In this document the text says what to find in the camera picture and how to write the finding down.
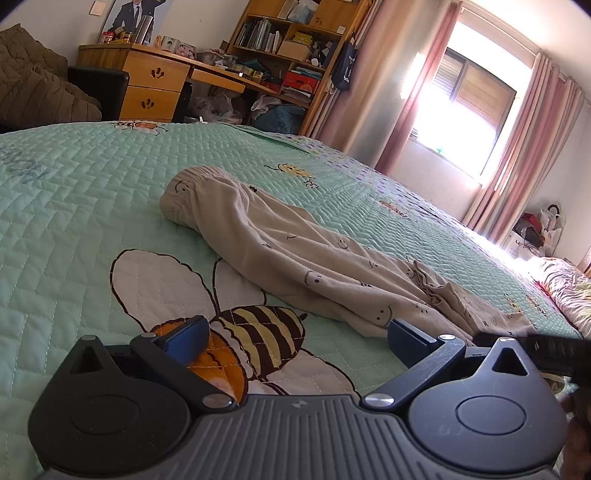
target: ceiling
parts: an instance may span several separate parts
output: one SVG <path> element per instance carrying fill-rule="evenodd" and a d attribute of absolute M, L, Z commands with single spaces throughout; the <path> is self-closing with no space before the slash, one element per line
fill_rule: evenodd
<path fill-rule="evenodd" d="M 470 0 L 529 38 L 591 98 L 591 17 L 573 0 Z"/>

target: poster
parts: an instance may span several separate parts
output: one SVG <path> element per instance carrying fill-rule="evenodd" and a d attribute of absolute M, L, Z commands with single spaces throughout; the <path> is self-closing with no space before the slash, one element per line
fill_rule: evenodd
<path fill-rule="evenodd" d="M 103 32 L 115 31 L 123 27 L 134 32 L 143 15 L 154 17 L 154 25 L 148 32 L 144 45 L 152 45 L 173 0 L 115 0 L 107 17 Z"/>

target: wooden desk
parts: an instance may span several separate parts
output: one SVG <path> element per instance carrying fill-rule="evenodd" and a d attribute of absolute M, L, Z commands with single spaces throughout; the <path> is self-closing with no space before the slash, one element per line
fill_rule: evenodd
<path fill-rule="evenodd" d="M 187 78 L 239 93 L 250 88 L 276 95 L 237 73 L 138 44 L 81 45 L 76 64 L 129 73 L 121 120 L 170 122 Z"/>

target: book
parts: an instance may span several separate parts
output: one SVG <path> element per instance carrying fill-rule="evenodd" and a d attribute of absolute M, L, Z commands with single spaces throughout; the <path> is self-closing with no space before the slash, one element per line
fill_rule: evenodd
<path fill-rule="evenodd" d="M 307 77 L 311 77 L 316 80 L 322 80 L 322 73 L 321 72 L 314 72 L 312 70 L 305 69 L 304 67 L 296 67 L 292 70 L 292 72 L 299 73 L 301 75 L 306 75 Z"/>
<path fill-rule="evenodd" d="M 254 48 L 255 47 L 256 38 L 258 36 L 258 33 L 261 30 L 261 25 L 262 25 L 262 20 L 259 20 L 258 22 L 256 22 L 255 28 L 252 30 L 251 37 L 248 40 L 248 44 L 246 45 L 247 48 Z"/>
<path fill-rule="evenodd" d="M 244 39 L 244 35 L 246 34 L 246 29 L 248 28 L 248 23 L 244 22 L 242 24 L 242 28 L 240 29 L 240 33 L 236 37 L 236 45 L 240 46 L 242 44 L 242 40 Z"/>
<path fill-rule="evenodd" d="M 248 45 L 248 43 L 251 40 L 252 34 L 255 31 L 255 28 L 256 28 L 256 22 L 251 22 L 251 24 L 248 26 L 248 30 L 246 31 L 246 34 L 244 36 L 242 46 L 246 47 Z"/>
<path fill-rule="evenodd" d="M 263 41 L 267 37 L 267 33 L 271 29 L 271 22 L 268 20 L 263 20 L 261 28 L 259 29 L 259 33 L 256 36 L 256 43 L 253 47 L 255 50 L 262 50 L 263 49 Z"/>
<path fill-rule="evenodd" d="M 281 89 L 281 93 L 286 97 L 293 98 L 295 100 L 299 100 L 300 102 L 310 103 L 312 102 L 312 94 L 308 92 L 303 92 L 302 90 L 297 90 L 292 87 L 283 87 Z"/>
<path fill-rule="evenodd" d="M 273 49 L 273 41 L 275 40 L 275 34 L 274 33 L 269 33 L 267 35 L 267 43 L 265 45 L 265 51 L 266 52 L 271 52 L 271 50 Z"/>
<path fill-rule="evenodd" d="M 287 16 L 291 13 L 291 10 L 297 5 L 298 0 L 285 0 L 283 7 L 281 7 L 281 11 L 277 18 L 286 19 Z"/>
<path fill-rule="evenodd" d="M 281 46 L 281 40 L 282 40 L 282 36 L 281 33 L 279 33 L 279 31 L 275 32 L 275 40 L 273 41 L 273 53 L 277 54 L 277 52 L 279 51 L 279 47 Z"/>

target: plastic bag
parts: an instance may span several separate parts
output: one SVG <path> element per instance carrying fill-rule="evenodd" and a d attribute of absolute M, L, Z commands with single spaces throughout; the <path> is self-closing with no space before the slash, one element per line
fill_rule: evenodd
<path fill-rule="evenodd" d="M 188 112 L 195 118 L 203 118 L 208 123 L 230 123 L 240 125 L 242 114 L 234 110 L 232 100 L 225 92 L 216 96 L 195 97 L 189 103 Z"/>
<path fill-rule="evenodd" d="M 254 122 L 260 115 L 267 113 L 269 107 L 273 105 L 281 105 L 283 102 L 276 97 L 270 95 L 261 95 L 256 102 L 252 104 L 251 120 Z"/>
<path fill-rule="evenodd" d="M 318 4 L 312 0 L 300 0 L 287 19 L 296 23 L 309 23 L 317 8 Z"/>
<path fill-rule="evenodd" d="M 545 257 L 551 257 L 556 250 L 556 245 L 564 229 L 564 219 L 560 215 L 560 209 L 554 203 L 546 210 L 541 210 L 538 220 L 542 224 L 542 236 L 544 245 L 540 248 Z"/>

